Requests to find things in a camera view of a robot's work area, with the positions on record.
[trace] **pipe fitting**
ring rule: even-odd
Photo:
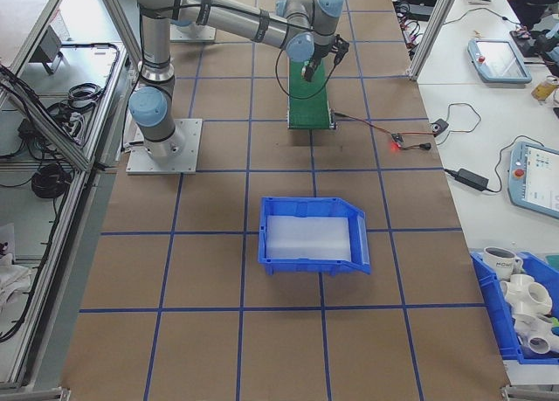
[[[515,320],[529,321],[537,315],[546,315],[553,306],[548,289],[527,274],[513,274],[510,281],[501,281],[500,290]]]
[[[559,353],[559,336],[551,331],[553,322],[543,315],[537,315],[523,321],[516,320],[514,331],[521,339],[523,347],[538,355],[545,355],[550,351]]]

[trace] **blue plastic bin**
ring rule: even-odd
[[[269,216],[347,218],[351,261],[343,259],[271,259],[266,256]],[[325,272],[331,275],[360,271],[370,274],[365,214],[337,197],[262,197],[260,205],[259,263],[274,272]]]
[[[529,252],[519,252],[518,256],[524,261],[523,269],[526,274],[534,277],[535,281],[548,289],[549,296],[553,300],[551,313],[553,316],[559,317],[559,307],[557,306],[559,304],[559,272]],[[514,332],[514,319],[500,290],[497,274],[483,262],[480,253],[473,252],[472,259],[502,358],[517,360],[524,364],[559,364],[559,356],[556,354],[537,355],[530,350],[522,349]]]

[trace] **blue tape grid line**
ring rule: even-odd
[[[449,228],[369,228],[368,233],[382,233],[382,232],[462,232],[460,227]],[[135,237],[144,235],[170,235],[171,232],[161,231],[124,231],[124,232],[102,232],[100,235],[103,237]],[[174,231],[174,235],[258,235],[258,231]]]
[[[162,307],[162,308],[82,308],[81,314],[125,314],[125,313],[165,313],[165,312],[288,312],[288,311],[354,311],[385,309],[456,309],[485,308],[485,303],[412,303],[409,305],[320,305],[319,307]]]
[[[255,49],[256,45],[252,45],[252,77],[254,77],[254,66],[255,66]],[[246,169],[251,166],[251,140],[252,140],[252,105],[254,97],[254,79],[251,80],[251,102],[249,106],[248,114],[248,138],[246,145]],[[242,368],[243,368],[243,328],[245,325],[245,274],[246,274],[246,238],[248,230],[248,192],[250,187],[250,175],[248,172],[245,176],[245,207],[244,207],[244,218],[243,218],[243,254],[241,259],[241,288],[239,297],[239,313],[238,313],[238,345],[237,345],[237,376],[236,376],[236,388],[235,388],[235,399],[236,401],[241,400],[241,380],[242,380]]]
[[[170,260],[171,260],[171,254],[173,252],[173,240],[175,238],[174,230],[175,230],[175,226],[176,226],[176,218],[178,217],[178,208],[179,208],[179,204],[180,204],[180,201],[181,201],[181,190],[182,190],[182,187],[183,187],[183,179],[184,179],[184,174],[181,174],[180,177],[179,177],[179,182],[178,182],[178,190],[176,192],[175,211],[174,211],[174,214],[173,214],[173,223],[171,225],[171,231],[170,231],[170,236],[169,236],[169,247],[168,247],[168,250],[167,250],[167,258],[165,260],[165,269],[163,270],[163,280],[162,280],[162,286],[161,286],[161,293],[160,293],[160,296],[159,296],[159,308],[158,308],[158,311],[157,311],[157,319],[155,321],[154,339],[153,339],[152,346],[151,346],[151,355],[149,357],[148,375],[146,377],[146,386],[145,386],[145,390],[144,390],[144,394],[143,394],[144,401],[148,401],[149,387],[151,385],[151,377],[153,376],[155,353],[157,351],[157,339],[159,337],[159,328],[161,326],[162,308],[163,308],[163,303],[164,303],[164,300],[165,300],[165,289],[166,289],[166,286],[167,286],[167,278],[168,278],[168,275],[169,275],[169,265],[170,265]]]
[[[313,131],[309,130],[310,152],[311,152],[311,174],[313,178],[313,197],[318,196],[318,189],[316,186],[316,169],[314,163],[314,140]],[[321,324],[322,324],[322,349],[324,352],[324,377],[326,379],[326,395],[328,401],[332,401],[332,384],[330,381],[330,361],[328,355],[328,327],[326,323],[326,302],[324,299],[324,279],[322,273],[318,274],[318,286],[321,295]]]

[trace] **metal bracket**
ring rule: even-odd
[[[187,32],[180,31],[171,25],[171,43],[214,43],[216,29],[207,25],[197,25]]]
[[[156,160],[143,146],[134,146],[130,150],[130,159],[126,172],[128,174],[194,174],[198,161],[202,119],[176,119],[176,128],[181,129],[186,138],[183,151],[171,158]],[[142,142],[143,135],[138,129],[135,142]]]

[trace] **black cable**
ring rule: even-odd
[[[62,196],[72,178],[59,163],[51,163],[37,170],[31,178],[31,189],[39,198],[56,198]]]
[[[0,184],[0,188],[3,189],[15,189],[16,187],[21,187],[22,185],[26,185],[31,179],[25,181],[24,183],[20,184]]]
[[[67,198],[68,198],[68,190],[66,190],[66,192],[64,193],[60,207],[64,206]],[[43,253],[43,257],[41,257],[41,261],[39,262],[38,266],[35,267],[37,269],[37,273],[35,274],[35,278],[31,283],[31,289],[27,293],[27,301],[25,302],[24,310],[22,311],[22,314],[19,316],[19,318],[13,322],[14,325],[12,325],[12,327],[8,331],[6,331],[5,333],[0,333],[0,343],[7,342],[8,340],[10,340],[14,335],[17,334],[21,326],[25,323],[25,319],[27,318],[27,314],[29,313],[29,309],[31,307],[31,301],[33,300],[33,296],[37,291],[38,278],[40,277],[40,274],[43,268],[45,267],[46,261],[49,259],[49,256],[51,254],[52,242],[54,240],[54,232],[58,229],[59,222],[60,222],[60,212],[62,211],[56,211],[56,210],[54,211],[55,213],[54,221],[52,222],[52,228],[46,243],[45,252]]]
[[[31,115],[31,110],[29,109],[29,106],[27,105],[27,102],[24,100],[24,97],[21,96],[21,94],[19,94],[18,92],[16,92],[14,89],[4,85],[2,82],[0,82],[0,86],[2,87],[2,89],[4,89],[5,91],[7,91],[9,94],[11,94],[13,97],[15,97],[22,105],[25,115],[27,117],[27,119],[30,121],[31,125],[35,128],[35,123],[34,123],[34,118]],[[58,126],[56,123],[53,123],[52,126],[54,126],[54,128],[56,130],[58,130],[59,132],[61,132],[65,137],[68,137],[67,132],[61,128],[60,126]]]
[[[487,12],[491,12],[492,14],[496,15],[497,17],[499,17],[503,21],[508,21],[509,23],[514,24],[514,25],[520,25],[521,24],[521,23],[517,23],[515,21],[511,21],[508,17],[505,17],[504,15],[501,15],[501,14],[495,12],[494,10],[490,10],[489,8],[472,8],[472,9],[467,10],[466,12],[464,12],[461,17],[453,19],[451,21],[446,21],[443,25],[457,23],[463,17],[465,17],[467,14],[469,14],[470,12],[474,12],[475,10],[486,10]]]
[[[291,95],[288,91],[286,91],[286,89],[283,87],[283,85],[281,85],[280,75],[278,74],[278,64],[280,62],[281,53],[283,53],[283,50],[279,51],[278,58],[276,59],[276,65],[275,65],[275,68],[274,68],[275,69],[276,80],[278,81],[278,85],[279,85],[279,88],[281,89],[281,91],[283,91],[283,93],[285,95],[287,95],[289,98],[293,98],[295,100],[310,100],[311,98],[313,98],[316,95],[318,95],[319,93],[321,93],[322,90],[324,90],[324,88],[326,88],[326,85],[330,81],[330,77],[332,76],[332,73],[334,73],[334,69],[338,66],[337,64],[334,64],[334,66],[332,66],[332,70],[330,71],[330,73],[328,74],[326,79],[324,80],[324,83],[322,84],[322,86],[316,92],[308,95],[307,97],[297,97],[295,95]]]
[[[497,169],[499,168],[499,165],[500,165],[500,163],[501,163],[501,161],[502,161],[502,158],[503,158],[503,151],[505,151],[506,149],[508,149],[508,148],[510,148],[511,146],[513,146],[513,145],[516,143],[516,141],[518,141],[520,138],[528,139],[528,140],[530,140],[530,141],[532,141],[532,142],[535,142],[535,143],[537,143],[537,144],[539,144],[540,146],[543,147],[543,143],[541,143],[540,141],[537,141],[536,139],[533,139],[533,138],[531,138],[531,137],[529,137],[529,136],[525,136],[525,135],[518,135],[518,136],[516,136],[516,137],[513,139],[513,141],[510,142],[506,147],[500,149],[500,151],[499,151],[499,161],[497,161],[497,164],[495,165],[495,168],[493,169],[493,171],[495,172],[495,175],[496,175],[497,178],[499,179],[499,189],[498,189],[498,190],[490,190],[490,189],[487,189],[487,191],[491,191],[492,193],[497,194],[497,193],[500,193],[500,192],[503,190],[503,182],[502,182],[502,180],[500,179],[500,175],[499,175],[499,172],[497,171]]]
[[[451,107],[454,106],[468,106],[474,113],[475,115],[478,116],[478,121],[475,123],[475,125],[470,128],[469,130],[447,130],[448,134],[445,136],[445,139],[443,139],[441,142],[436,142],[437,146],[442,145],[443,143],[446,142],[446,140],[449,138],[449,136],[452,133],[472,133],[481,123],[481,115],[480,113],[478,113],[475,108],[472,107],[471,104],[468,104],[467,102],[452,102],[448,105],[448,107],[446,108],[446,118],[444,119],[444,121],[446,121],[448,123],[449,119],[450,119],[450,115],[451,115]]]
[[[22,141],[19,143],[19,147],[15,151],[9,154],[0,155],[0,159],[11,159],[14,156],[18,156],[21,153],[21,151],[24,149],[25,149],[25,141],[22,139]]]

